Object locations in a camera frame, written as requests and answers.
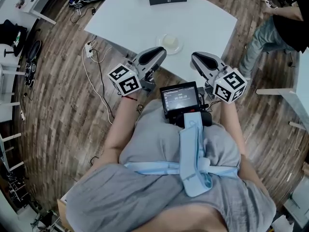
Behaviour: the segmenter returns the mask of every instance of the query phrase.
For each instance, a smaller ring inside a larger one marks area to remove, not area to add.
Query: person
[[[239,169],[239,178],[211,174],[212,188],[193,198],[179,175],[143,175],[127,162],[180,159],[182,128],[165,119],[162,102],[137,113],[138,94],[123,97],[102,156],[67,195],[66,217],[75,232],[261,232],[276,206],[246,157],[236,106],[221,102],[221,124],[204,127],[213,166]]]
[[[288,50],[304,52],[309,46],[309,0],[297,0],[299,7],[266,8],[271,15],[256,29],[240,62],[240,73],[250,80],[261,52]]]

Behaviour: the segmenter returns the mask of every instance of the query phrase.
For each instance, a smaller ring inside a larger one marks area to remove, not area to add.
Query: desk
[[[52,24],[56,24],[56,21],[44,16],[41,14],[41,10],[45,6],[45,4],[48,2],[48,0],[25,0],[26,5],[22,7],[20,10],[25,12],[25,13],[30,13],[33,14],[34,16],[44,19],[45,21],[48,21]]]
[[[299,116],[303,126],[290,122],[291,126],[309,132],[309,49],[297,54],[293,88],[257,89],[258,95],[282,95]]]
[[[20,136],[21,136],[21,133],[18,133],[18,134],[15,134],[13,136],[9,136],[9,137],[6,137],[6,138],[2,138],[1,135],[0,135],[0,158],[3,161],[3,164],[4,164],[4,166],[5,166],[5,168],[8,172],[10,172],[10,171],[14,170],[15,168],[18,168],[19,166],[23,165],[24,162],[22,161],[19,164],[10,168],[5,153],[14,149],[14,147],[5,149],[4,148],[4,142],[12,140],[13,138],[20,137]]]
[[[183,49],[168,55],[162,67],[187,82],[204,86],[205,79],[190,68],[191,54],[205,51],[225,58],[237,19],[207,0],[150,6],[149,0],[105,0],[86,25],[123,53],[139,53],[154,47],[156,38],[171,34]]]
[[[1,111],[1,108],[4,107],[4,106],[17,106],[17,105],[20,105],[20,102],[7,102],[6,99],[2,99],[2,95],[8,95],[8,96],[12,96],[14,95],[14,93],[12,92],[2,92],[3,90],[3,80],[5,78],[5,75],[6,74],[9,74],[9,75],[25,75],[25,72],[15,72],[15,71],[11,71],[11,70],[4,70],[2,68],[2,66],[0,65],[0,111]]]

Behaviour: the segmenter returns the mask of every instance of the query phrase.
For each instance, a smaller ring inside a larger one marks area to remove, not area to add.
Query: jeans
[[[291,46],[284,42],[277,32],[273,17],[271,16],[255,30],[253,39],[248,44],[246,55],[240,62],[240,73],[244,77],[250,78],[251,71],[260,53],[274,50],[294,51]]]

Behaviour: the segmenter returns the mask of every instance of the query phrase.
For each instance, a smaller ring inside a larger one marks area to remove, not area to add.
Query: gray shirt
[[[211,174],[212,189],[190,198],[179,175],[142,175],[123,166],[128,161],[179,162],[180,130],[165,119],[160,101],[150,102],[120,155],[120,164],[95,170],[69,191],[67,220],[75,232],[131,231],[164,210],[190,203],[218,210],[230,232],[265,232],[276,206],[251,181]],[[204,138],[211,165],[239,167],[237,145],[221,125],[204,127]]]

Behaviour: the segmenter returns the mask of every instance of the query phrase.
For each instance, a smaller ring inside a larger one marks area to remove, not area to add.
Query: small screen
[[[167,111],[198,105],[195,87],[184,87],[163,92]]]

